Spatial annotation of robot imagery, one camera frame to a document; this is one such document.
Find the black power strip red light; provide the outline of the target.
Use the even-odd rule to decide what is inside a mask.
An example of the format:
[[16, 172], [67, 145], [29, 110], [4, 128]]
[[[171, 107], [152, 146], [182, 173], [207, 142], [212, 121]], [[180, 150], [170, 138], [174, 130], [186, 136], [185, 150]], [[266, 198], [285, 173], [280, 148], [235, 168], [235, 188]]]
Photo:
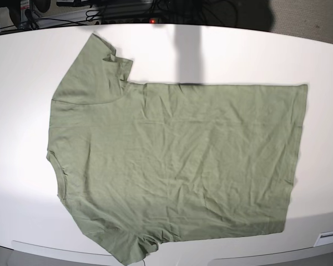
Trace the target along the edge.
[[168, 20], [165, 17], [153, 17], [153, 18], [138, 17], [138, 18], [108, 18], [102, 20], [101, 24], [127, 24], [127, 23], [162, 24], [166, 22], [168, 22]]

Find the green T-shirt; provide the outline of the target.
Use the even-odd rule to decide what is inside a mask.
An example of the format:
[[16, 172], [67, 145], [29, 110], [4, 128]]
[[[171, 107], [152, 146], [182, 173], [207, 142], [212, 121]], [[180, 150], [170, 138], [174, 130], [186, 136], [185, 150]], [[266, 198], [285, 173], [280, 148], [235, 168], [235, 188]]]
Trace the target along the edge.
[[47, 159], [80, 231], [123, 265], [281, 233], [307, 85], [136, 84], [132, 65], [92, 34], [51, 101]]

